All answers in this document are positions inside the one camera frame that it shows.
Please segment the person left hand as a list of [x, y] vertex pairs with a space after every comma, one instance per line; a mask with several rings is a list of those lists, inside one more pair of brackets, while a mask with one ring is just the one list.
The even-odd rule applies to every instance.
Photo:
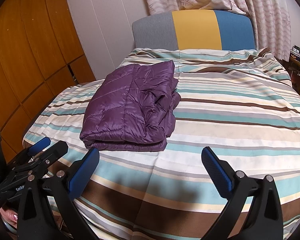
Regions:
[[18, 214], [11, 210], [11, 209], [0, 209], [0, 214], [2, 218], [11, 226], [14, 228], [17, 228], [17, 222], [18, 222]]

